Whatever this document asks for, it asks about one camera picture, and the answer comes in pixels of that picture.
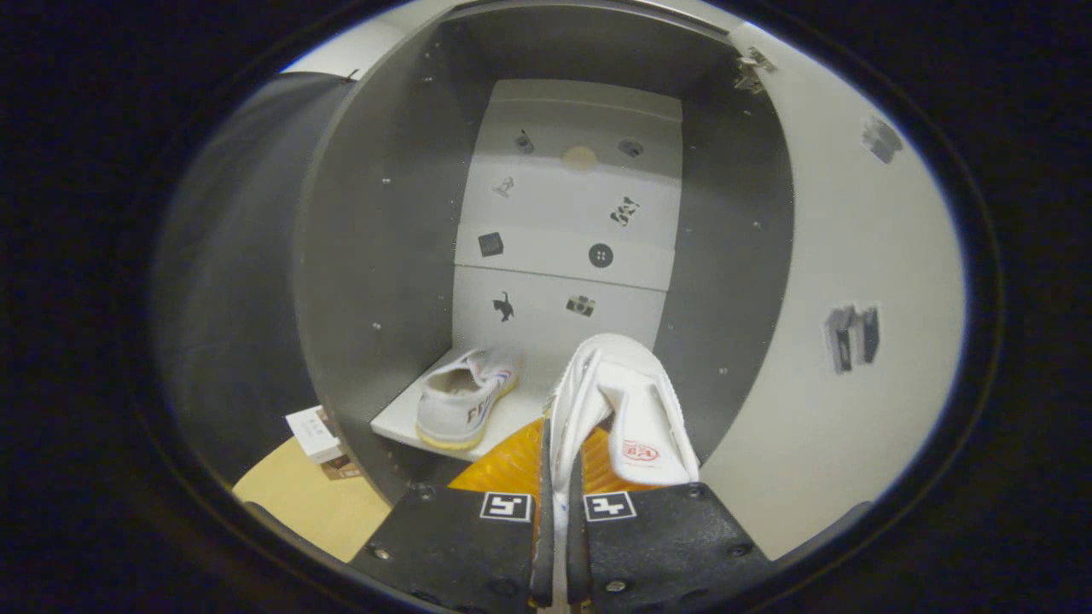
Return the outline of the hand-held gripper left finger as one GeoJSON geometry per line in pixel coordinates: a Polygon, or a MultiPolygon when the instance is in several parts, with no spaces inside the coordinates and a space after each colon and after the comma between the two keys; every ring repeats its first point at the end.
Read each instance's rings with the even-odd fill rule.
{"type": "Polygon", "coordinates": [[[534,613],[554,601],[549,420],[534,420],[448,484],[410,486],[351,562],[460,613],[534,613]]]}

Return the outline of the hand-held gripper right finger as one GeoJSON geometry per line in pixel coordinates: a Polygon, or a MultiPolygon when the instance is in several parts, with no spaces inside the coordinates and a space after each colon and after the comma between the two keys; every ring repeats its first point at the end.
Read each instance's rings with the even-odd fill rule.
{"type": "Polygon", "coordinates": [[[575,611],[704,611],[773,572],[707,484],[651,487],[615,474],[608,435],[578,450],[568,522],[575,611]]]}

